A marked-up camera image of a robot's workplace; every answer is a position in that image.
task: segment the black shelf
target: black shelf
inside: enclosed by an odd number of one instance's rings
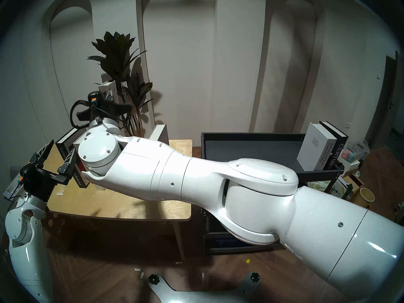
[[[309,181],[330,180],[325,192],[329,192],[338,176],[343,174],[343,165],[333,170],[304,171],[297,161],[304,134],[279,133],[202,133],[202,158],[229,162],[240,158],[256,158],[284,165],[295,171],[299,186]],[[281,244],[266,246],[244,243],[229,233],[209,212],[202,209],[206,220],[204,226],[204,252],[208,254],[248,253],[273,249]]]
[[[234,235],[229,233],[222,224],[208,211],[202,209],[204,216],[204,235],[203,245],[205,254],[238,254],[251,253],[258,251],[271,250],[279,247],[281,244],[275,242],[273,244],[257,246],[238,240]]]

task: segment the wooden table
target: wooden table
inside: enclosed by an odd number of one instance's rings
[[[170,140],[170,146],[186,156],[192,156],[192,140]],[[63,159],[53,146],[44,169],[56,172]],[[79,188],[72,178],[68,185],[56,185],[48,201],[52,212],[78,217],[120,219],[136,221],[170,221],[181,259],[184,250],[179,230],[179,221],[191,218],[191,204],[182,201],[143,201],[105,189],[96,190],[90,183],[86,189]]]

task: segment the black knob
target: black knob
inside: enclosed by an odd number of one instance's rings
[[[258,282],[259,281],[259,274],[258,273],[252,273],[251,274],[251,281],[252,282]]]
[[[150,277],[149,277],[149,282],[151,284],[157,285],[160,282],[160,279],[158,278],[158,276],[156,276],[154,274],[151,274]]]

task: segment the door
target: door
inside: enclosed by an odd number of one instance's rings
[[[400,54],[395,52],[395,59],[386,56],[386,67],[379,102],[374,112],[372,123],[366,134],[371,149],[382,147],[392,129],[402,89],[402,62]]]

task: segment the book stack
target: book stack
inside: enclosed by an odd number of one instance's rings
[[[348,136],[329,122],[310,123],[297,161],[304,171],[332,170]]]

